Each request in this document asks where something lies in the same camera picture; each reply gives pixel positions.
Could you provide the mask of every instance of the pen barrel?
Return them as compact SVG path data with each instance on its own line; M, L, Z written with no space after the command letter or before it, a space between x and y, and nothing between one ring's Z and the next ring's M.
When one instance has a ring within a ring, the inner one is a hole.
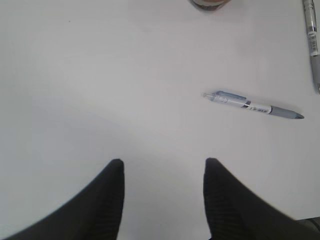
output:
M317 19L314 1L303 0L303 5L307 32L317 32Z
M272 110L269 113L270 115L283 117L286 119L296 119L296 117L297 117L297 113L295 111L283 109L283 108L276 107L276 106L271 106L271 107L272 107Z

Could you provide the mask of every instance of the pen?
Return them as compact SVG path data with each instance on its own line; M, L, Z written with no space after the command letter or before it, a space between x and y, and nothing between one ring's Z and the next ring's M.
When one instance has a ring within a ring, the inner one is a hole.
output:
M238 108L248 109L264 114L279 116L287 119L304 119L305 117L295 111L283 109L271 105L263 105L254 103L247 100L244 96L235 95L232 93L217 91L212 94L204 93L203 97L209 99L212 102L219 104L226 104L230 106L235 106Z
M315 3L313 0L302 1L304 6L306 32L309 42L312 77L316 91L320 94L320 52L318 50L318 26L316 19Z

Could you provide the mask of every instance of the retractable pen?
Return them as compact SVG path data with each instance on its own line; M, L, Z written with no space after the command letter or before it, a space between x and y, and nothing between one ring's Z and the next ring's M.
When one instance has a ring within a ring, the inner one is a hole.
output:
M306 33L309 44L312 77L316 91L320 94L320 52L318 49L318 26L315 3L313 0L302 0L302 2L304 7Z
M230 106L235 106L238 108L248 109L264 114L279 116L287 119L304 119L305 117L295 111L283 109L271 105L263 105L254 103L247 100L244 96L235 95L232 93L217 91L212 94L204 93L203 97L209 99L212 102L219 104L226 104Z

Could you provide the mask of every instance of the white table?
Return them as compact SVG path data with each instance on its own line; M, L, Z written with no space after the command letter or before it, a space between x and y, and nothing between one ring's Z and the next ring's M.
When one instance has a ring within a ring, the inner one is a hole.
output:
M125 162L120 240L208 239L207 157L295 219L320 216L320 96L300 0L0 1L0 239ZM305 116L209 102L229 90Z

